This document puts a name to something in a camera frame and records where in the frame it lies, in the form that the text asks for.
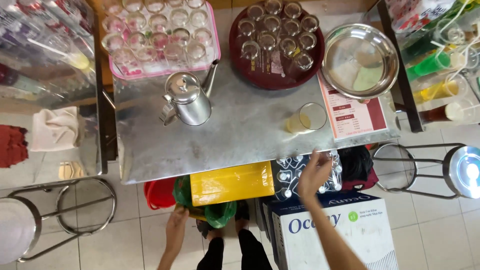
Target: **hand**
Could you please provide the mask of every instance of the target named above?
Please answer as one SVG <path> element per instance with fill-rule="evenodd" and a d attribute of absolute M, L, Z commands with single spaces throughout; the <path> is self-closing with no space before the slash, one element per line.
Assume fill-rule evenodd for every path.
<path fill-rule="evenodd" d="M 167 247 L 165 253 L 172 253 L 177 256 L 180 252 L 181 245 L 183 243 L 183 237 L 185 235 L 185 223 L 188 219 L 188 209 L 179 208 L 175 209 L 171 214 L 167 222 Z"/>
<path fill-rule="evenodd" d="M 314 149 L 310 155 L 310 161 L 303 169 L 298 185 L 298 192 L 303 204 L 307 206 L 317 202 L 316 193 L 325 184 L 332 171 L 332 160 L 327 159 L 322 153 Z"/>

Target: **dark red tray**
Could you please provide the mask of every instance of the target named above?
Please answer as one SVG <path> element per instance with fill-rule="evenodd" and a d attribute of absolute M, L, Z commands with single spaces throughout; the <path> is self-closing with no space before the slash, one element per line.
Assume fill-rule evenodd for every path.
<path fill-rule="evenodd" d="M 302 15 L 297 19 L 301 21 L 302 18 L 307 14 L 308 13 L 305 10 L 302 10 Z M 311 69 L 302 73 L 289 73 L 288 67 L 291 64 L 291 59 L 283 56 L 283 54 L 280 53 L 280 63 L 285 73 L 282 76 L 282 74 L 272 73 L 271 59 L 266 57 L 266 52 L 264 51 L 261 52 L 262 57 L 259 56 L 254 60 L 254 65 L 252 64 L 252 61 L 241 57 L 242 42 L 239 42 L 237 40 L 238 22 L 246 17 L 247 9 L 245 8 L 242 12 L 240 12 L 240 14 L 233 22 L 230 29 L 228 42 L 230 48 L 230 58 L 233 62 L 233 65 L 236 67 L 238 72 L 242 74 L 247 80 L 260 88 L 265 88 L 267 90 L 281 90 L 300 86 L 317 73 L 318 69 L 322 64 L 325 53 L 324 36 L 320 28 L 318 28 L 314 32 L 314 34 L 317 36 L 317 45 L 315 46 L 315 48 L 307 52 L 313 59 L 313 66 L 311 67 Z"/>

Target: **teapot lid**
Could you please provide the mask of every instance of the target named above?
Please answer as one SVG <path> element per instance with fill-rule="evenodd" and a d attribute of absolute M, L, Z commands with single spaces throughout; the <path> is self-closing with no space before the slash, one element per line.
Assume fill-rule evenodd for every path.
<path fill-rule="evenodd" d="M 165 83 L 165 91 L 172 96 L 172 101 L 179 104 L 193 102 L 201 90 L 200 80 L 190 72 L 176 72 Z"/>

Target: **white cloth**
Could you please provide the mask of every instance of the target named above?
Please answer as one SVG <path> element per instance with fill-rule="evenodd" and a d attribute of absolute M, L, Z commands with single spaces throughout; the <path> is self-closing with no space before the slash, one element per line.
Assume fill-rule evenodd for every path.
<path fill-rule="evenodd" d="M 42 109 L 33 115 L 31 151 L 50 152 L 75 148 L 83 137 L 84 122 L 77 107 Z"/>

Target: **green drink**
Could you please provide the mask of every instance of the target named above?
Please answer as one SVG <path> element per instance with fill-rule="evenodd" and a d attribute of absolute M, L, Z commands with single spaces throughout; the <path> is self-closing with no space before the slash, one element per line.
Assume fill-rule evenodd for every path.
<path fill-rule="evenodd" d="M 407 68 L 408 80 L 411 82 L 419 77 L 446 69 L 450 66 L 450 56 L 442 51 L 440 54 L 432 53 L 422 62 Z"/>

